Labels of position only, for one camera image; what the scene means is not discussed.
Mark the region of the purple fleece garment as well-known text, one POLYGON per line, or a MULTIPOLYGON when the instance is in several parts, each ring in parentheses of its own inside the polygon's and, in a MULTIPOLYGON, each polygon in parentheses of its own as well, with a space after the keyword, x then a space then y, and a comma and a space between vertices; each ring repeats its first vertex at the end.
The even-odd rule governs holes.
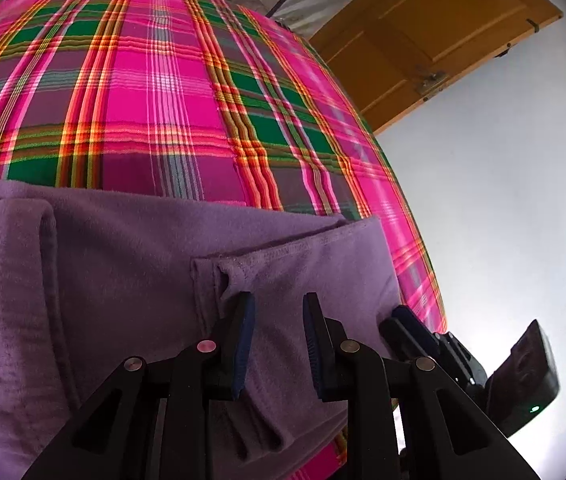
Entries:
POLYGON ((346 407, 316 397, 302 300, 384 350, 401 292, 378 219, 0 181, 0 478, 20 478, 125 358, 207 338, 238 292, 256 329, 244 392, 212 411, 214 474, 324 479, 315 460, 346 407))

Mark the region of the wooden door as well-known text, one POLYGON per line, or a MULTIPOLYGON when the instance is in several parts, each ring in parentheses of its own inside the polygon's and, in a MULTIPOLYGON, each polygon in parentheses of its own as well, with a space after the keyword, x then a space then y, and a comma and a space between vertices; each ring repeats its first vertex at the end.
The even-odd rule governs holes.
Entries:
POLYGON ((550 0, 352 0, 310 42, 380 133, 562 16, 550 0))

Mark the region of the pink plaid bed sheet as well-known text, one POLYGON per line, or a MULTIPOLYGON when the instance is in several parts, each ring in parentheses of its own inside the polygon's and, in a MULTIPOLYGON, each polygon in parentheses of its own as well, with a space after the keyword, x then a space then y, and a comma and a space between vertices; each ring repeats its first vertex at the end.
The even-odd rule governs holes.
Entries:
MULTIPOLYGON (((306 40, 225 0, 0 4, 0 181, 376 218, 400 304, 446 322, 371 127, 306 40)), ((328 477, 348 457, 340 402, 328 477)))

